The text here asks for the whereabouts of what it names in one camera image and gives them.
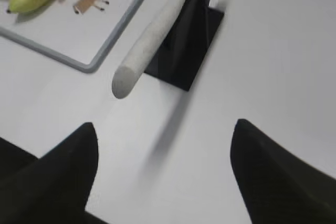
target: gray frame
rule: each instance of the gray frame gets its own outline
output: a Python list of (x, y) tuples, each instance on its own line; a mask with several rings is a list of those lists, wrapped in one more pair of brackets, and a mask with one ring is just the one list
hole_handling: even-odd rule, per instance
[(75, 68), (84, 73), (93, 73), (95, 72), (102, 62), (105, 60), (107, 54), (110, 52), (114, 44), (119, 39), (120, 35), (126, 28), (127, 24), (132, 19), (133, 15), (136, 13), (140, 5), (144, 0), (133, 0), (132, 4), (128, 7), (125, 14), (122, 16), (120, 21), (117, 23), (115, 28), (109, 37), (105, 40), (93, 60), (89, 64), (84, 64), (80, 61), (74, 60), (69, 56), (61, 54), (55, 50), (52, 50), (48, 47), (45, 47), (39, 43), (34, 42), (33, 40), (27, 39), (21, 35), (18, 35), (12, 31), (9, 31), (3, 27), (0, 27), (0, 36), (7, 38), (15, 43), (18, 43), (24, 47), (27, 47), (31, 50), (39, 52), (51, 59), (57, 60), (61, 63), (64, 63), (72, 68)]

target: black pointed object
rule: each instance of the black pointed object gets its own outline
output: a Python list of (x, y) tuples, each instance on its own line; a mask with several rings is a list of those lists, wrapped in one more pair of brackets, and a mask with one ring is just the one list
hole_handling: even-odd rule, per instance
[(336, 223), (336, 180), (239, 120), (232, 168), (253, 224)]
[(222, 22), (210, 0), (186, 0), (145, 73), (188, 91)]
[(85, 212), (98, 143), (83, 124), (41, 159), (0, 139), (0, 224), (102, 224)]

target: drawing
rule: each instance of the drawing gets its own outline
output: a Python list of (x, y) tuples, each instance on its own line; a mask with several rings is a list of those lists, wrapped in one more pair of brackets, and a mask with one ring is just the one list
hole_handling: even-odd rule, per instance
[(103, 12), (105, 8), (97, 6), (96, 2), (101, 2), (106, 5), (110, 4), (109, 1), (107, 0), (79, 0), (77, 3), (73, 5), (73, 9), (76, 14), (79, 14), (79, 13), (84, 14), (91, 6), (93, 6)]

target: foam handle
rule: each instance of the foam handle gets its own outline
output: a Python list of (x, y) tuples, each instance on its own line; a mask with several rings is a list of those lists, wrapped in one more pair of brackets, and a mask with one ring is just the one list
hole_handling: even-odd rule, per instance
[(148, 25), (114, 73), (112, 92), (118, 99), (125, 98), (151, 62), (179, 16), (186, 0), (169, 0)]

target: whiteboard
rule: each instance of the whiteboard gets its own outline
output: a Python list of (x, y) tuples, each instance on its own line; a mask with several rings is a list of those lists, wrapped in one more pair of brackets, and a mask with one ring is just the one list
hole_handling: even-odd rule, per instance
[(84, 14), (74, 12), (79, 0), (51, 0), (31, 14), (8, 14), (0, 0), (0, 36), (65, 63), (94, 72), (102, 63), (143, 0), (96, 2)]

